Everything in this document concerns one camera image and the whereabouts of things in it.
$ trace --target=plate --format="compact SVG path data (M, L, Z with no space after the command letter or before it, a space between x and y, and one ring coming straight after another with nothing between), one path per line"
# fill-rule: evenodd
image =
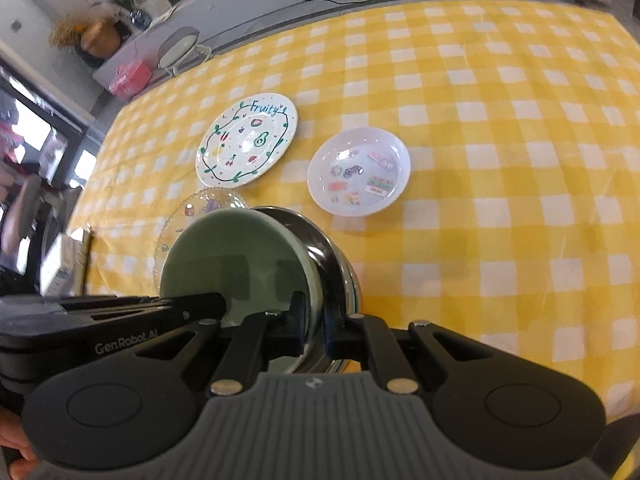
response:
M227 108L202 137L196 173L205 186L234 188L265 173L287 150L298 126L294 104L256 94Z
M366 216L383 210L409 181L411 160L394 134L363 126L345 130L316 152L306 174L314 201L340 216Z
M154 285L160 288L162 268L180 233L193 224L198 218L216 211L231 207L247 207L238 193L226 189L209 187L201 189L182 201L164 223L154 251Z

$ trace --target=yellow gingham pattern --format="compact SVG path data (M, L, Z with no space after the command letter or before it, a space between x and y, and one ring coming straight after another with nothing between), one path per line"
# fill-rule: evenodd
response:
M640 52L612 17L508 0L367 9L216 57L118 115L73 225L96 228L90 293L154 294L156 238L200 188L198 143L234 101L280 92L298 131L238 191L317 223L364 312L430 319L581 378L617 416L640 399ZM402 196L332 217L318 147L371 124L412 156Z

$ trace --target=chair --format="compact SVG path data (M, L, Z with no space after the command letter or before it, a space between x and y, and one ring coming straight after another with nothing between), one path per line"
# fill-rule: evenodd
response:
M186 64L194 54L207 62L213 57L210 46L198 43L200 32L193 27L181 27L170 35L158 49L158 68L165 70L171 77L179 74L181 65Z

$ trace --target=plate rim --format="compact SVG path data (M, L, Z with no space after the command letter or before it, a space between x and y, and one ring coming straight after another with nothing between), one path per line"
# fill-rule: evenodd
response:
M406 169L406 177L402 178L402 179L398 179L398 186L396 187L396 190L394 190L394 192L388 197L389 199L391 199L389 202L385 202L384 200L381 200L378 205L373 208L371 211L367 211L366 213L359 213L358 210L354 210L353 214L342 214L342 213L338 213L335 212L334 210L331 210L329 208L326 208L324 206L322 206L319 202L318 202L318 197L317 195L313 192L312 188L311 188L311 183L310 183L310 172L311 169L313 168L314 164L318 164L318 160L321 158L321 156L319 155L323 148L329 143L331 142L333 139L335 139L335 137L338 136L342 136L343 134L348 134L349 132L352 132L353 130L361 130L363 128L369 128L372 130L378 130L381 132L384 132L387 135L390 135L391 137L395 138L396 141L399 143L399 147L401 148L400 151L404 152L404 154L406 155L406 160L408 161L408 165L407 165L407 169ZM311 195L311 198L313 199L313 201L316 203L316 205L322 209L323 211L326 211L329 214L335 215L335 216L343 216L346 218L355 218L355 217L362 217L362 216L369 216L369 215L373 215L375 213L379 213L380 211L386 209L387 207L391 206L393 202L395 202L396 200L398 200L398 197L400 195L402 195L402 193L404 192L407 184L409 183L409 179L411 177L411 156L409 154L409 150L407 149L407 146L405 145L404 142L402 142L402 139L400 139L400 137L398 137L396 134L390 132L389 130L385 130L384 128L380 128L378 126L370 126L370 124L367 124L366 126L354 126L353 128L348 128L347 130L343 130L337 134L335 134L334 136L329 137L323 144L322 146L320 146L316 152L314 153L314 156L311 158L311 162L309 163L309 167L306 170L306 188L309 191L309 195Z
M214 177L214 180L211 182L206 182L204 180L204 175L201 174L201 171L198 169L198 156L200 155L200 147L203 145L204 142L206 142L207 137L211 136L213 133L215 133L215 126L217 126L217 122L218 120L225 115L225 113L229 110L234 110L234 108L236 107L236 105L241 105L244 103L245 100L255 100L255 98L257 98L258 96L278 96L281 99L284 99L286 101L288 101L287 107L291 106L293 108L293 110L296 113L296 116L294 118L295 123L293 124L293 128L291 128L291 122L290 119L287 118L287 128L285 129L284 133L282 134L282 139L284 139L284 137L286 136L286 133L288 130L292 131L292 133L290 134L289 137L289 142L287 142L286 144L284 144L284 148L281 150L280 153L275 153L273 157L270 157L271 163L269 165L269 167L267 167L265 170L263 170L262 172L260 172L260 168L263 168L264 166L261 166L260 168L258 168L258 170L254 170L257 171L257 174L247 174L245 176L247 176L246 179L244 179L242 182L238 181L238 182L234 182L233 179L229 180L229 181L224 181L224 180L220 180L218 179L215 174L211 173ZM209 127L207 128L207 131L204 133L204 135L200 138L200 142L198 143L198 146L196 148L196 153L195 153L195 169L196 169L196 176L198 177L198 179L200 180L201 183L203 183L205 186L207 187L219 187L222 189L235 189L236 187L241 187L244 186L245 184L248 184L250 182L253 182L255 179L263 176L265 173L267 173L267 171L269 171L273 165L278 162L282 156L285 154L285 152L289 149L289 146L291 145L291 142L293 141L294 137L296 136L296 133L298 132L298 108L296 107L295 103L289 99L289 97L287 97L284 94L278 93L278 92L260 92L257 94L250 94L247 95L245 97L242 97L241 99L235 100L231 105L229 105L228 107L226 107L224 110L222 110L222 112L220 112L216 118L213 120L213 122L209 125Z

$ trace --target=hand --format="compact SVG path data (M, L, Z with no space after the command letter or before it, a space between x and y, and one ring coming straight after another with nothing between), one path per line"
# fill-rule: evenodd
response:
M36 469L38 459L24 434L20 417L4 408L0 408L0 446L17 449L23 456L9 466L12 480L23 480Z

